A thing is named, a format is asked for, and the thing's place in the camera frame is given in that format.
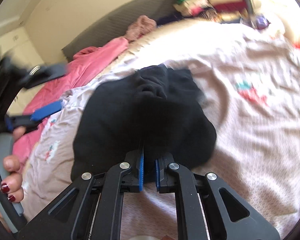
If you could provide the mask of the left hand red nails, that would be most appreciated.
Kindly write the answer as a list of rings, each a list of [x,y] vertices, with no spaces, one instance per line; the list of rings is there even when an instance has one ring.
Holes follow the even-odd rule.
[[[26,128],[21,126],[13,131],[14,141],[17,141],[26,132]],[[18,171],[20,170],[20,161],[17,156],[9,155],[3,159],[3,166],[10,173],[0,184],[0,191],[6,194],[7,199],[11,203],[20,203],[24,198],[22,188],[23,177]],[[10,232],[10,229],[0,213],[0,222],[5,229]]]

